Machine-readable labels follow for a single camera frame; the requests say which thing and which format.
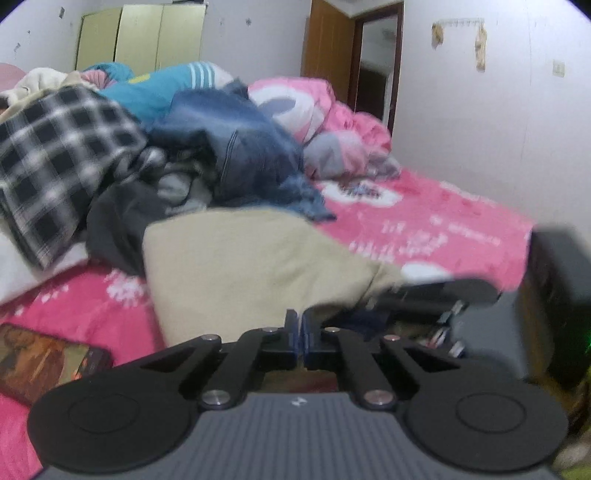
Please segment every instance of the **door frame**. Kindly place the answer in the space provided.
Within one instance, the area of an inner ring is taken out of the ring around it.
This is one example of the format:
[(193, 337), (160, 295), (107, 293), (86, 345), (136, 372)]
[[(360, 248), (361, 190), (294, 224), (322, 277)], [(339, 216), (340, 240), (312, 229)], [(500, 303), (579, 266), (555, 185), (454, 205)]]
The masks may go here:
[(390, 100), (390, 115), (388, 116), (388, 130), (394, 130), (394, 116), (396, 115), (396, 101), (398, 99), (398, 82), (400, 80), (400, 60), (402, 58), (402, 19), (404, 17), (404, 2), (398, 2), (384, 7), (370, 10), (353, 17), (355, 33), (353, 35), (353, 56), (351, 58), (351, 73), (349, 78), (349, 94), (347, 104), (355, 111), (357, 88), (359, 86), (359, 68), (361, 67), (361, 45), (363, 40), (363, 25), (367, 22), (381, 20), (388, 17), (398, 17), (396, 28), (396, 48), (394, 50), (394, 78), (392, 79), (392, 97)]

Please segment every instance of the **yellow wardrobe door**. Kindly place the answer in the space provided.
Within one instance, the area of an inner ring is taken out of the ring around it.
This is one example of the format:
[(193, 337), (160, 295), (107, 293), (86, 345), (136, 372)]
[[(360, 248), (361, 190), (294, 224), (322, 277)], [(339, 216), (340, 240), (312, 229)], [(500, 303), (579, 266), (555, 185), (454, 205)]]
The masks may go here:
[(113, 61), (120, 17), (120, 8), (83, 17), (76, 70), (84, 70), (103, 61)]
[(199, 60), (205, 5), (165, 5), (156, 68)]
[(156, 69), (162, 5), (125, 5), (119, 24), (115, 61), (125, 63), (136, 76)]

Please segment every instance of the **beige blanket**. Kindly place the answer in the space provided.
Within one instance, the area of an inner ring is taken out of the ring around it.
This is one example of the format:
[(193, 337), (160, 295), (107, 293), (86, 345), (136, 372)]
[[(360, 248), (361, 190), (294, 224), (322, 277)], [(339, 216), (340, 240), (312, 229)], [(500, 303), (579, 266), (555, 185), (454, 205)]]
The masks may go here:
[(352, 307), (402, 282), (393, 265), (353, 255), (299, 217), (278, 210), (208, 210), (151, 225), (148, 285), (167, 345), (204, 333), (233, 342), (283, 326), (285, 311)]

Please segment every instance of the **round black disc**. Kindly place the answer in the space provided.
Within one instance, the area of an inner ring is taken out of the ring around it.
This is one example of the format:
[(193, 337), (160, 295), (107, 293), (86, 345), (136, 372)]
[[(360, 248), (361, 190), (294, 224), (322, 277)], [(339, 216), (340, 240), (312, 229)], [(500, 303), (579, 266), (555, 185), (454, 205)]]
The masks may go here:
[(67, 471), (128, 471), (173, 450), (191, 425), (190, 404), (161, 374), (97, 374), (34, 404), (28, 433), (41, 460)]
[(568, 421), (549, 395), (466, 370), (427, 375), (411, 400), (407, 423), (424, 447), (452, 465), (491, 473), (530, 468), (558, 449)]

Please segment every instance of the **plaid shirt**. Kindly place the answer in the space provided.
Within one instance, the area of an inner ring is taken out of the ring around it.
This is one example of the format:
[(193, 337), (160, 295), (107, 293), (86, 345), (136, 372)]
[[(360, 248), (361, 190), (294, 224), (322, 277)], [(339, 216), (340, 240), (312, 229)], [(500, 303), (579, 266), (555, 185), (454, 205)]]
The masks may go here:
[(64, 87), (0, 125), (0, 213), (23, 255), (47, 268), (71, 244), (107, 171), (147, 139), (118, 103)]

